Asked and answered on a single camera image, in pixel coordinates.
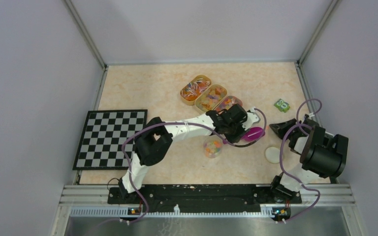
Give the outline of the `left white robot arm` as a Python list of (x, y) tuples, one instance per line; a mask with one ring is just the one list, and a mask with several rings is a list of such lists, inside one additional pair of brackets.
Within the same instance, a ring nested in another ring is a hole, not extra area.
[(131, 155), (125, 158), (129, 164), (126, 174), (119, 180), (119, 196), (126, 203), (133, 203), (150, 166), (158, 164), (166, 156), (173, 142), (194, 137), (215, 135), (234, 147), (257, 123), (260, 117), (254, 109), (246, 111), (235, 104), (220, 112), (207, 111), (194, 118), (179, 121), (162, 121), (155, 117), (124, 143), (134, 143)]

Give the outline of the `purple plastic scoop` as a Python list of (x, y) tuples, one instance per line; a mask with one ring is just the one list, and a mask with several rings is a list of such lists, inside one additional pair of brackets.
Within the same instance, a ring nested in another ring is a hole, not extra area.
[(246, 142), (253, 142), (265, 135), (265, 130), (261, 127), (252, 127), (243, 137)]

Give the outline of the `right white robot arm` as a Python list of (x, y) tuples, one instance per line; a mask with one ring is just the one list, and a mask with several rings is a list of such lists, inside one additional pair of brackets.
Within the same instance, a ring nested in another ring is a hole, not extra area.
[(336, 178), (345, 169), (349, 139), (330, 134), (317, 122), (306, 118), (303, 122), (291, 119), (273, 123), (270, 129), (290, 150), (300, 155), (299, 164), (291, 170), (282, 169), (275, 176), (269, 197), (276, 203), (292, 200), (299, 195), (303, 184), (318, 178)]

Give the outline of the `clear plastic cup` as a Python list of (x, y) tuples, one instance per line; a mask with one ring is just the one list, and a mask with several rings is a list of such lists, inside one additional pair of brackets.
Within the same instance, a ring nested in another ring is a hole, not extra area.
[(216, 137), (208, 137), (203, 143), (204, 154), (208, 158), (216, 158), (222, 152), (223, 143)]

